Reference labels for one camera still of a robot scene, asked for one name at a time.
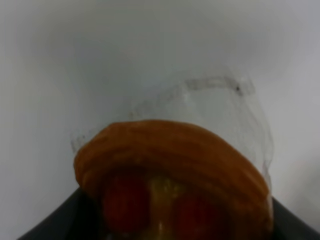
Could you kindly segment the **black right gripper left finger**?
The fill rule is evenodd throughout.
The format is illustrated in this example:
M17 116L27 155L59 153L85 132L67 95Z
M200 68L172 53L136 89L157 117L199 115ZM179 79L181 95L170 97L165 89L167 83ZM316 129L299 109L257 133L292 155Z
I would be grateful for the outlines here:
M20 237L21 240L104 240L96 203L76 190L57 210Z

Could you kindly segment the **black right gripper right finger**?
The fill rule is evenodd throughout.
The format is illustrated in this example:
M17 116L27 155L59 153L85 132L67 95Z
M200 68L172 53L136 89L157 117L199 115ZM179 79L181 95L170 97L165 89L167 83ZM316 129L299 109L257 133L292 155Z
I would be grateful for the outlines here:
M295 216L275 198L272 240L320 240L320 233Z

